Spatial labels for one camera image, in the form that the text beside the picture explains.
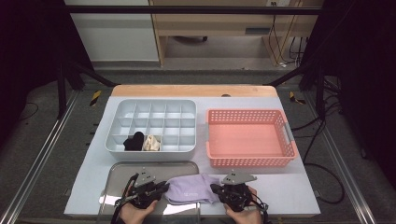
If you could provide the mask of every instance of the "gray compartment tray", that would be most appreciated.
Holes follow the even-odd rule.
[[[196,103],[191,100],[128,99],[119,103],[106,149],[119,161],[188,161],[196,145]],[[159,151],[125,151],[136,132],[153,135]]]

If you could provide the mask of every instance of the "human hand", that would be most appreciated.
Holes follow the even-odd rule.
[[[120,218],[125,224],[141,224],[145,217],[154,211],[157,202],[157,200],[153,201],[146,209],[136,208],[131,203],[126,203],[120,210]]]
[[[250,192],[252,193],[253,200],[257,201],[257,198],[255,195],[257,195],[257,190],[254,188],[251,188],[247,186]],[[231,207],[225,203],[224,204],[225,212],[226,214],[231,217],[236,224],[261,224],[262,223],[262,214],[260,213],[259,209],[255,210],[244,210],[242,212],[235,212]]]

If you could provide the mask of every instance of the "finger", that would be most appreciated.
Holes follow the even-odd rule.
[[[152,203],[147,207],[147,210],[150,211],[150,213],[151,213],[152,211],[154,211],[155,206],[157,205],[157,203],[158,203],[158,200],[152,201]]]
[[[250,186],[247,186],[248,187],[248,189],[250,190],[250,192],[251,192],[251,194],[252,194],[252,198],[253,198],[253,201],[255,201],[255,202],[257,202],[257,190],[255,190],[254,188],[252,188],[252,187],[250,187]]]
[[[129,186],[128,186],[128,190],[125,192],[125,196],[129,196],[129,191],[131,190],[131,187],[133,186],[133,184],[130,184]]]
[[[225,209],[225,213],[226,213],[227,215],[230,215],[231,212],[233,211],[233,210],[231,209],[231,207],[228,206],[227,203],[224,203],[223,206],[224,206],[224,209]]]

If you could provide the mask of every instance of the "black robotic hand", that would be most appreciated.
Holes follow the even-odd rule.
[[[212,184],[210,188],[212,188],[214,193],[219,195],[219,199],[222,203],[227,203],[235,212],[242,212],[253,200],[250,190],[245,183],[224,185],[223,187]]]
[[[146,209],[154,200],[159,201],[163,196],[163,193],[168,191],[168,189],[169,184],[166,184],[166,181],[158,184],[150,182],[138,188],[130,188],[128,195],[135,195],[130,203],[136,208]]]
[[[251,192],[245,183],[255,179],[255,176],[236,174],[232,171],[222,180],[223,186],[212,184],[210,188],[219,195],[222,203],[227,203],[235,212],[242,212],[253,201]]]
[[[131,203],[139,209],[146,209],[153,201],[161,199],[163,193],[168,191],[169,184],[166,184],[166,181],[155,184],[154,180],[155,176],[147,172],[145,168],[140,173],[131,176],[121,198],[116,200],[114,204],[116,210],[111,219],[111,224],[119,223],[120,210],[126,203]]]

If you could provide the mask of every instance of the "white table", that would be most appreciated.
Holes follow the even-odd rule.
[[[197,105],[196,148],[191,161],[200,173],[207,173],[222,179],[230,169],[214,169],[206,156],[205,112],[208,108],[273,108],[282,109],[277,96],[263,97],[169,97],[166,99],[189,99]],[[117,162],[106,150],[106,135],[114,119],[119,102],[125,99],[147,99],[142,96],[110,96],[102,120],[82,163],[71,196],[64,210],[72,217],[95,217],[98,215],[101,192],[105,189],[110,168]],[[269,204],[271,217],[312,217],[320,214],[318,203],[311,188],[301,157],[298,156],[286,167],[279,168],[239,168],[258,177],[248,184],[258,191],[258,196]],[[221,203],[202,204],[201,216],[224,216]]]

